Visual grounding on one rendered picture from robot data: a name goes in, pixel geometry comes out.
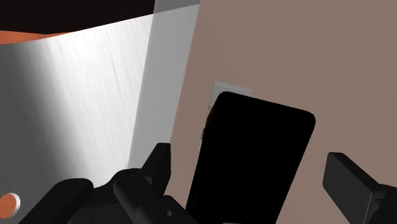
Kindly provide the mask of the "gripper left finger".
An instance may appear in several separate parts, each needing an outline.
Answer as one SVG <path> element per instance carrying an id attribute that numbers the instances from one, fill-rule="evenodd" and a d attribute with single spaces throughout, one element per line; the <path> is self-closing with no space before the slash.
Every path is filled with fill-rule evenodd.
<path id="1" fill-rule="evenodd" d="M 19 224 L 198 224 L 165 194 L 171 146 L 158 143 L 140 168 L 118 171 L 105 185 L 85 178 L 54 185 Z"/>

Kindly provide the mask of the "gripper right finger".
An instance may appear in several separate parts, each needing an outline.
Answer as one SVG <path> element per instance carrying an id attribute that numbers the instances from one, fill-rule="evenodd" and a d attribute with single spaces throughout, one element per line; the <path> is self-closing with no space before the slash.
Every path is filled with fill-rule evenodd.
<path id="1" fill-rule="evenodd" d="M 350 224 L 397 224 L 397 187 L 378 183 L 343 153 L 328 153 L 323 188 Z"/>

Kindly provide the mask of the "black phone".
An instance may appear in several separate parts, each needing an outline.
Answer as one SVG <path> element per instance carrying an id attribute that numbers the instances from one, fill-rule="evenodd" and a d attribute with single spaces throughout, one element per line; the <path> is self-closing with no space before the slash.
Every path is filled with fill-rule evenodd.
<path id="1" fill-rule="evenodd" d="M 220 93 L 186 210 L 199 224 L 276 224 L 315 124 L 302 109 Z"/>

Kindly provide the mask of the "steel appliance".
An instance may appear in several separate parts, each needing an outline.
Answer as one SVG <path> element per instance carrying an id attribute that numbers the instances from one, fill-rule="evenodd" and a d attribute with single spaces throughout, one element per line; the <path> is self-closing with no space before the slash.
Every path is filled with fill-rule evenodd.
<path id="1" fill-rule="evenodd" d="M 56 183 L 104 185 L 171 140 L 200 0 L 45 39 L 0 45 L 0 196 L 18 224 Z"/>

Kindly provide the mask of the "orange round disc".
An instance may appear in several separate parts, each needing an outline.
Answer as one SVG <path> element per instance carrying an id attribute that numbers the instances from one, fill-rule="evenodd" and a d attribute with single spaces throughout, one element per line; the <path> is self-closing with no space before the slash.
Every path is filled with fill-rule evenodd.
<path id="1" fill-rule="evenodd" d="M 0 197 L 0 219 L 14 217 L 21 206 L 20 197 L 15 193 L 6 193 Z"/>

